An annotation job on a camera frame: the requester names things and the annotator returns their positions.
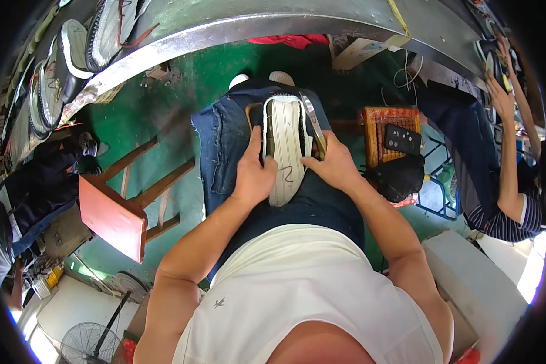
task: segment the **green floor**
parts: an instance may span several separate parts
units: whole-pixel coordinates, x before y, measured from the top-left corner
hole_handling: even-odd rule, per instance
[[[170,82],[156,81],[144,74],[133,77],[111,103],[87,106],[77,119],[90,123],[97,138],[109,144],[109,152],[98,158],[103,169],[158,136],[159,146],[132,166],[127,191],[128,197],[132,197],[190,157],[200,155],[200,144],[190,124],[190,115],[223,95],[230,80],[238,73],[266,78],[273,70],[284,70],[294,78],[297,86],[318,93],[328,118],[354,119],[361,107],[383,104],[382,86],[386,93],[400,94],[401,91],[393,86],[393,74],[404,64],[404,59],[404,51],[396,54],[384,51],[348,72],[336,72],[331,69],[328,48],[321,45],[309,45],[303,51],[283,44],[237,42],[220,45],[173,59]],[[356,163],[364,164],[362,138],[338,137],[349,146]],[[121,181],[122,174],[119,174],[109,185],[119,190]],[[159,201],[156,201],[146,208],[151,227],[156,224],[158,206]],[[203,192],[196,167],[170,190],[166,218],[180,213],[180,224],[146,245],[143,264],[133,262],[100,238],[85,243],[78,253],[99,278],[111,284],[113,276],[122,270],[147,284],[152,283],[164,254],[201,221],[202,207]],[[421,240],[448,228],[464,234],[462,219],[447,222],[414,206],[400,211]],[[366,255],[374,269],[380,270],[382,254],[368,233]],[[91,273],[73,258],[66,261],[66,267],[71,266],[73,275],[89,280]]]

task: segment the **wooden stool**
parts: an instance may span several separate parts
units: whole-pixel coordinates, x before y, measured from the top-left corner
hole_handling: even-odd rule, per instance
[[[144,260],[144,245],[180,222],[179,215],[164,221],[168,191],[194,168],[192,158],[144,192],[126,200],[131,164],[157,145],[158,139],[154,137],[112,164],[100,175],[81,175],[79,178],[81,220],[103,240],[139,264]],[[119,194],[105,183],[122,170],[122,190]],[[158,225],[148,230],[148,216],[144,208],[159,195],[162,195],[162,201]]]

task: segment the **navy striped shirt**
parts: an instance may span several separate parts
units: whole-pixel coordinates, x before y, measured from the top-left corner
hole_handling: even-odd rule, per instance
[[[487,223],[484,223],[481,205],[471,211],[467,219],[476,229],[503,241],[516,243],[533,238],[543,230],[538,189],[533,188],[524,193],[524,209],[520,221],[510,219],[499,210],[497,214],[489,218]]]

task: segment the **shoelace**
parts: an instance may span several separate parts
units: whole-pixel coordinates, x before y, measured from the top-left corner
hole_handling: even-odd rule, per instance
[[[119,32],[117,32],[117,45],[122,47],[122,48],[131,48],[131,47],[135,47],[137,46],[139,43],[141,43],[142,40],[146,39],[146,37],[152,33],[152,31],[154,29],[156,29],[156,27],[158,25],[160,25],[160,23],[157,23],[156,25],[154,25],[153,27],[151,28],[148,28],[148,30],[146,30],[144,33],[142,33],[138,39],[136,39],[135,41],[133,41],[132,43],[130,44],[122,44],[121,42],[121,35],[122,35],[122,23],[123,23],[123,2],[124,0],[119,0]]]

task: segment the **person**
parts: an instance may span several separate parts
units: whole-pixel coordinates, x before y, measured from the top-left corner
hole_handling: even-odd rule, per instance
[[[63,149],[60,143],[55,146],[56,150],[32,159],[0,184],[0,285],[15,258],[54,216],[73,206],[79,196],[78,162],[84,156],[97,156],[99,144],[85,132],[78,143],[70,142]],[[100,167],[91,171],[99,172]]]
[[[301,158],[301,186],[270,206],[282,171],[261,155],[263,113],[251,131],[245,110],[299,91],[324,129],[325,159]],[[450,360],[453,318],[415,232],[359,174],[313,92],[250,79],[192,122],[207,218],[160,262],[134,363]],[[388,278],[364,254],[364,222]],[[211,288],[199,302],[205,277]]]
[[[510,60],[509,46],[498,36],[498,50]],[[517,163],[514,102],[517,102],[531,145],[539,160],[540,141],[530,106],[512,62],[509,80],[515,95],[508,94],[491,73],[486,75],[491,103],[502,120],[501,166],[495,138],[480,102],[452,87],[429,82],[417,88],[419,110],[428,123],[445,136],[457,176],[461,208],[467,224],[506,242],[520,242],[542,230],[537,172],[522,159]]]

